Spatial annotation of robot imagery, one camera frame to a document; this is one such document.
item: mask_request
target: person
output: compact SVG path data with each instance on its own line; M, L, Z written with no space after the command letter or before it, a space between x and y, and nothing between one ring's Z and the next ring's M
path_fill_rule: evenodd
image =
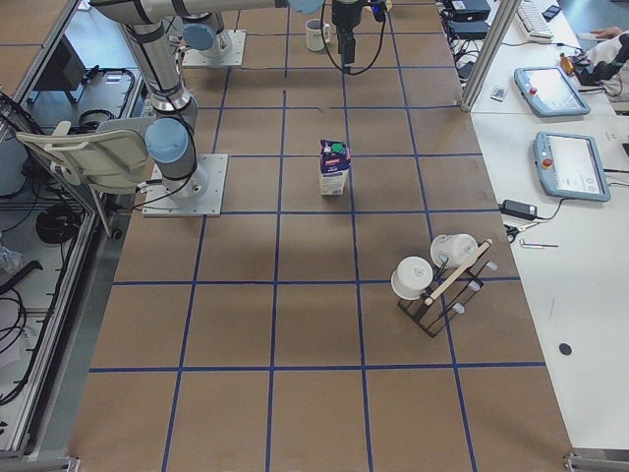
M621 44L618 37L624 32L619 27L610 27L603 29L593 29L591 33L605 41L600 42L592 49L586 51L586 56L593 65L597 65L600 61L611 62L618 54ZM608 81L601 81L602 86L607 92L609 101L629 101L629 61L622 66L618 74Z

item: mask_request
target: white mug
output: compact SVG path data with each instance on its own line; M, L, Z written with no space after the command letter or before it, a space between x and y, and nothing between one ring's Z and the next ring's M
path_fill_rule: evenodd
M479 248L474 237L469 234L441 234L430 245L432 263L446 268L460 266Z
M321 21L308 20L306 22L306 47L313 52L323 49L325 43L330 42L331 28L328 23L323 24L323 36L321 36Z

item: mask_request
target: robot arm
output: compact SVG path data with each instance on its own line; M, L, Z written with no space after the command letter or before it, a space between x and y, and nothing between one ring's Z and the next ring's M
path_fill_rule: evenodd
M235 10L285 8L289 4L300 13L318 10L323 0L91 0L91 5L119 23L151 91L151 104L157 113L172 114L188 108L192 96L183 86L175 65L162 18L208 15ZM189 124L194 128L196 111Z
M338 53L341 67L347 72L347 65L355 61L356 38L354 28L361 23L363 9L372 7L373 17L379 23L384 22L386 6L384 1L370 0L332 0L332 22L336 26Z

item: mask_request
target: floor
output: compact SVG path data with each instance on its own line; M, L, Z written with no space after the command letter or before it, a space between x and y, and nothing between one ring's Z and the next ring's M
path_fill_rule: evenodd
M561 0L563 13L575 32L619 27L629 30L629 3L610 0ZM583 44L592 47L591 42Z
M185 71L218 218L134 213L69 453L81 470L560 471L570 444L432 3L396 4L342 78L286 10L225 16L242 69ZM364 15L359 65L377 47ZM343 141L341 197L319 140ZM391 272L438 234L498 271L435 339Z

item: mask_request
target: wire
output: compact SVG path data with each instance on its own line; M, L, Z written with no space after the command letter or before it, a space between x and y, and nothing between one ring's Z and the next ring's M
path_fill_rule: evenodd
M544 218L543 216L538 216L536 219L542 219L544 221L551 221L553 218L557 216L557 214L559 213L559 210L561 209L561 206L566 200L577 200L577 199L573 199L572 197L564 197L563 199L559 201L559 205L557 206L557 209L554 211L551 217Z
M43 343L43 340L45 337L44 334L48 328L50 319L52 318L52 315L54 314L54 311L57 305L57 300L59 299L59 296L61 295L61 284L65 278L66 272L68 271L68 265L69 265L68 262L70 260L70 256L72 255L74 247L77 244L77 239L78 237L75 236L74 239L72 240L72 243L71 243L70 249L68 250L68 254L66 258L62 261L61 269L59 270L59 277L57 278L57 283L55 284L55 288L52 295L52 299L50 301L50 305L48 306L48 309L46 310L46 314L44 315L43 320L41 321L41 329L39 331L39 336L37 337L37 342L35 343L34 347L30 351L29 365L27 366L27 369L24 375L22 376L22 378L19 381L15 382L16 386L14 386L13 389L11 389L11 391L9 391L8 393L0 394L0 406L4 406L10 403L11 401L15 400L18 397L18 395L20 395L25 385L29 383L30 374L32 373L35 360L37 359L37 354L39 353L39 349L41 348L41 344Z
M323 14L325 12L325 2L323 2L323 5L321 5L321 16L319 19L319 30L321 32L321 37L324 37L323 35ZM336 61L334 61L334 58L332 57L332 54L330 54L330 50L329 47L327 47L327 43L324 41L323 42L323 48L325 49L325 53L327 54L327 57L329 58L330 62L332 63L332 65L334 66L334 68L337 71L340 71L342 74L345 74L347 76L360 76L361 74L365 73L366 71L368 71L373 64L375 64L375 61L377 60L378 56L380 55L380 51L382 50L382 42L384 41L384 27L386 25L386 13L384 14L384 21L382 22L382 27L380 28L380 38L378 40L378 44L377 44L377 51L375 52L372 61L364 68L361 69L360 71L357 72L351 72L351 71L347 71L345 70L345 64L342 64L343 67L340 67L338 64L336 64Z
M190 180L193 178L193 174L195 172L190 172L188 174L188 177L186 178L186 181L182 184L181 187L179 187L177 190L174 190L173 192L171 192L170 194L166 194L166 195L162 195L161 197L157 197L156 199L153 200L147 200L146 202L142 202L141 204L137 204L137 205L133 205L131 207L131 210L138 210L139 207L143 207L144 205L148 205L148 204L154 204L155 202L159 202L160 200L164 200L168 197L172 197L173 195L175 195L177 192L180 192L182 190L184 190L184 187L186 187L188 185L188 182L190 182Z
M609 93L607 89L605 89L605 93L607 93L607 96L611 96L611 97L620 96L622 94L622 90L624 89L624 84L622 83L622 76L620 76L620 73L616 74L614 77L617 77L618 82L620 82L620 90L618 91L618 93Z
M603 87L597 87L597 88L579 88L578 92L579 93L590 93L590 92L599 92L599 91L605 91L605 89Z
M14 229L16 229L18 226L20 226L22 223L24 223L27 219L29 219L29 216L31 216L31 215L32 215L32 212L35 210L35 207L36 207L36 205L37 205L37 200L38 200L38 197L37 197L37 196L35 196L35 201L34 201L34 202L32 203L32 205L30 206L30 208L29 208L29 212L27 213L27 215L26 215L24 218L22 218L20 221L18 221L16 224L14 224L13 226L11 226L10 228L7 228L7 229L1 229L1 230L0 230L0 232L3 232L3 233L8 233L9 231L13 231L13 230L14 230Z
M468 48L470 47L471 44L474 44L474 49L469 50ZM453 48L452 48L452 59L454 59L454 62L457 63L464 56L466 56L468 54L476 54L476 56L478 57L478 55L480 53L481 53L481 50L480 50L479 46L476 44L476 41L474 39L465 39L458 46L458 50L456 50L456 46L453 45Z
M93 68L91 68L89 71L86 72L86 77L84 78L85 83L89 82L90 80L92 80L96 74L109 74L109 73L113 73L113 72L120 72L122 75L126 75L129 77L129 86L127 87L127 91L125 91L125 96L123 98L122 104L120 105L120 111L118 112L118 115L113 114L111 111L109 110L105 110L102 108L95 108L92 110L88 110L84 113L81 114L81 116L79 117L79 124L77 126L73 126L71 128L71 132L73 134L85 134L85 133L92 133L96 130L96 128L98 128L98 125L100 125L100 123L102 123L102 121L98 121L98 120L91 120L91 121L86 121L86 118L91 116L91 115L104 115L106 118L103 121L108 121L108 120L113 120L116 118L122 118L122 115L125 111L125 109L127 108L127 104L129 103L129 97L131 95L131 92L133 91L135 85L136 85L136 76L134 75L133 72L131 72L129 69L111 69L111 68L100 68L99 66L94 66Z
M16 190L15 192L11 194L0 195L0 200L11 200L17 197L18 195L21 195L27 189L27 187L29 186L29 183L30 183L30 178L28 177L28 175L26 175L24 178L24 182L22 183L22 187L20 187L18 190Z
M11 111L16 113L18 115L18 117L20 117L23 120L25 120L27 125L24 126L24 128L26 128L28 131L30 131L31 133L35 133L37 135L43 135L44 134L43 130L37 124L37 122L32 118L32 116L26 110L24 110L22 108L22 106L17 101L14 101L14 99L11 98L11 96L7 95L2 90L0 90L0 103L2 103L4 105L9 105L9 107L11 108ZM0 113L0 116L2 116L3 121L4 121L4 119L6 117L3 116L2 113Z
M0 332L4 332L4 334L2 334L0 336L0 342L4 341L15 330L17 330L18 333L16 334L16 336L13 339L11 339L9 341L9 343L6 346L4 346L2 349L0 349L0 354L8 351L11 348L11 346L13 346L16 342L18 342L18 339L20 339L20 336L24 332L25 327L27 325L28 312L27 312L27 308L25 307L24 302L22 300L22 296L14 288L12 288L11 291L16 295L16 298L1 297L0 300L7 301L7 302L13 302L16 305L18 305L18 315L16 316L16 319L13 322L12 325L0 329Z
M511 44L509 42L502 42L501 43L503 46L511 46L511 47L517 47L517 46L524 46L525 44L540 44L542 46L559 46L559 47L571 47L572 49L574 49L575 51L581 51L583 52L583 48L579 47L579 46L573 46L571 44L566 44L565 42L537 42L537 41L524 41L524 42L517 42L515 44Z
M35 231L46 244L63 244L79 234L81 224L81 216L63 201L37 216Z

